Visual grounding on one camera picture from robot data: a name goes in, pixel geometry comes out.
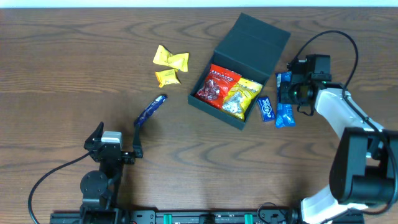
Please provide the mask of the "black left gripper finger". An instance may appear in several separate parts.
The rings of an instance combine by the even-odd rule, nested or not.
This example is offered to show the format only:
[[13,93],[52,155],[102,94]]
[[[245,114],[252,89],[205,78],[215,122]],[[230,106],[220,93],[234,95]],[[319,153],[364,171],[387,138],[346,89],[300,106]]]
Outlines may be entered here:
[[134,157],[135,158],[143,158],[143,151],[142,151],[142,144],[141,144],[141,139],[140,139],[140,125],[136,124],[134,126],[134,139],[132,142],[132,148],[134,152]]
[[84,149],[95,149],[96,145],[101,142],[103,135],[104,123],[101,121],[97,128],[90,134],[84,142]]

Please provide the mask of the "blue wafer bar packet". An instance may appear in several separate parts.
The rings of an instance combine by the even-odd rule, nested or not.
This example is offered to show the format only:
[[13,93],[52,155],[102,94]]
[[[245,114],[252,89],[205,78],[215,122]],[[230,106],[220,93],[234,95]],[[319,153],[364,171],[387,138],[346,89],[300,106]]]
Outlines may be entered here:
[[283,104],[280,102],[280,84],[282,82],[291,81],[291,73],[276,73],[276,86],[277,86],[277,115],[275,126],[276,128],[293,127],[295,126],[294,113],[292,105]]

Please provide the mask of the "yellow seed snack bag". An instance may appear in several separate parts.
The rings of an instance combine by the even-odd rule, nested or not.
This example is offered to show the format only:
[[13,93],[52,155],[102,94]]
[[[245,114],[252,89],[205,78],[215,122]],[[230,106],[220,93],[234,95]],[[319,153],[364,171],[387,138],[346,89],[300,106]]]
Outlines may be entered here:
[[260,93],[261,89],[262,85],[260,83],[240,78],[228,92],[221,110],[244,121],[246,110],[252,100]]

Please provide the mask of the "red Hacks candy bag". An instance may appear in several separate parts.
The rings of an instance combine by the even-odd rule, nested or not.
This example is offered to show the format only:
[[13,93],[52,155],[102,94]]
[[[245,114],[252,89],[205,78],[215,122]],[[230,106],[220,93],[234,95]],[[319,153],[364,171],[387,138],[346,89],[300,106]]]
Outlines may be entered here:
[[241,75],[234,71],[211,64],[205,82],[195,96],[220,110],[228,92],[237,84],[240,78]]

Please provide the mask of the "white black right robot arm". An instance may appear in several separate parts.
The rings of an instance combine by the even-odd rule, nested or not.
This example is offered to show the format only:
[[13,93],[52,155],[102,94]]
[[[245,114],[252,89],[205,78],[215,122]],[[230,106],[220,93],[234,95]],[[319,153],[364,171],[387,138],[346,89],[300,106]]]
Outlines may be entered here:
[[347,87],[334,83],[330,56],[307,55],[287,64],[289,81],[281,81],[278,100],[309,106],[338,136],[329,184],[288,212],[287,223],[364,223],[364,215],[397,202],[397,132],[386,130],[353,101]]

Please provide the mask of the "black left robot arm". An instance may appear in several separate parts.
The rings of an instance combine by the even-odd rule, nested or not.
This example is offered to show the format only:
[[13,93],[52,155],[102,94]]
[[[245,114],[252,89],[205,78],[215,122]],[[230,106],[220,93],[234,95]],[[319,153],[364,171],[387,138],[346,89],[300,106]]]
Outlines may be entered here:
[[123,176],[123,167],[133,165],[143,157],[139,131],[141,126],[134,124],[133,151],[123,151],[123,138],[120,132],[104,131],[104,123],[86,139],[84,148],[89,156],[99,163],[99,169],[88,172],[80,182],[83,194],[80,207],[80,224],[122,224],[130,222],[127,210],[117,207],[118,191]]

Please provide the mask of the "blue Eclipse gum pack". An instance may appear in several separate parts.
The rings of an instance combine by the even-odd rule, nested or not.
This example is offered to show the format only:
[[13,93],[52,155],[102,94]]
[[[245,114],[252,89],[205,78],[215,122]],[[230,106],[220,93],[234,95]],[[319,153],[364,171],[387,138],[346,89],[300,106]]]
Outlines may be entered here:
[[275,120],[275,113],[268,96],[259,97],[257,99],[257,105],[259,107],[263,122]]

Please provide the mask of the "dark blue snack bar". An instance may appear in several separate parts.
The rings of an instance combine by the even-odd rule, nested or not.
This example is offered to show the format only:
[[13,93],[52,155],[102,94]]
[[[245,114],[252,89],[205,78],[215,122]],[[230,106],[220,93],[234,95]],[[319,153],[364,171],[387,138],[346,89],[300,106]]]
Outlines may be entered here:
[[144,109],[144,111],[136,118],[136,120],[134,121],[134,126],[142,126],[153,115],[153,113],[164,103],[164,101],[167,98],[168,96],[166,94],[161,94],[156,99],[154,99]]

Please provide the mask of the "dark green open box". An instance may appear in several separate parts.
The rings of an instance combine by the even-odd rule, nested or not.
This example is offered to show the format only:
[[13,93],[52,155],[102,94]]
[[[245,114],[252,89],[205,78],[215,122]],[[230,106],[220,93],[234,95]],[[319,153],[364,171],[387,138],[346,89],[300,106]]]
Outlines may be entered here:
[[290,38],[290,32],[262,22],[247,14],[240,14],[234,26],[214,49],[204,71],[188,95],[188,104],[225,123],[244,129],[256,101],[252,100],[245,112],[245,120],[228,115],[195,97],[205,83],[212,64],[234,71],[243,78],[266,85],[274,73],[280,56]]

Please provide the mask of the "small yellow candy wrapper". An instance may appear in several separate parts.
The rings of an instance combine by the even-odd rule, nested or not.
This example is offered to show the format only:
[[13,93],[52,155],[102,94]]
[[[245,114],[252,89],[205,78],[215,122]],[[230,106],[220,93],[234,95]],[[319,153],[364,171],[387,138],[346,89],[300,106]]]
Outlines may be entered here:
[[180,84],[180,80],[177,77],[176,69],[169,69],[160,72],[155,72],[157,81],[159,82],[159,88],[163,88],[166,85]]

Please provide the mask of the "large yellow candy wrapper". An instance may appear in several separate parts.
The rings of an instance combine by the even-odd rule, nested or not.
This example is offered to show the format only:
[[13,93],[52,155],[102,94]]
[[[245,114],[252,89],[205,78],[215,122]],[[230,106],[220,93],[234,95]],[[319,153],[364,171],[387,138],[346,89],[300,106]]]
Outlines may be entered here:
[[189,53],[172,54],[163,45],[159,45],[153,63],[168,66],[181,72],[188,72]]

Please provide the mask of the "black aluminium mounting rail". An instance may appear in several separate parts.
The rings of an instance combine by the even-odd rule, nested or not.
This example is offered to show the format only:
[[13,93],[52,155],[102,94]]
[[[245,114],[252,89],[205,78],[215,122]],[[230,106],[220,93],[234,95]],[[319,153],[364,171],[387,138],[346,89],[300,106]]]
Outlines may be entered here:
[[121,223],[121,224],[263,224],[303,223],[299,216],[288,216],[288,211],[265,209],[257,211],[217,212],[83,212],[53,213],[50,224]]

